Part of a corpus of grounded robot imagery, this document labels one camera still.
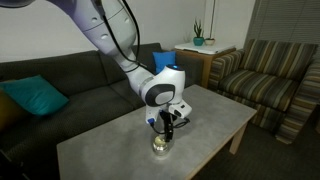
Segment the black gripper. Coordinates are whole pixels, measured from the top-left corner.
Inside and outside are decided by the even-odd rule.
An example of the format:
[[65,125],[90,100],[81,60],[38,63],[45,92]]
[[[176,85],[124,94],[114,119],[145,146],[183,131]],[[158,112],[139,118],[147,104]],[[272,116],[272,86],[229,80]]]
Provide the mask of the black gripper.
[[173,122],[177,119],[177,117],[165,110],[160,111],[160,117],[164,123],[164,137],[166,138],[166,142],[170,142],[173,138]]

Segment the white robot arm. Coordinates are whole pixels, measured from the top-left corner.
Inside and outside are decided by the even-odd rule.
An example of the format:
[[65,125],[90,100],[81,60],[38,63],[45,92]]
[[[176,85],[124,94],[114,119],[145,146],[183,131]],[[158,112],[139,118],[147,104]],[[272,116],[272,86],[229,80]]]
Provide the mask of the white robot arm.
[[167,65],[157,75],[137,60],[140,42],[137,21],[125,0],[46,0],[66,13],[100,52],[112,57],[126,73],[131,88],[146,104],[145,121],[165,122],[163,135],[170,141],[174,118],[185,119],[191,107],[183,100],[185,71]]

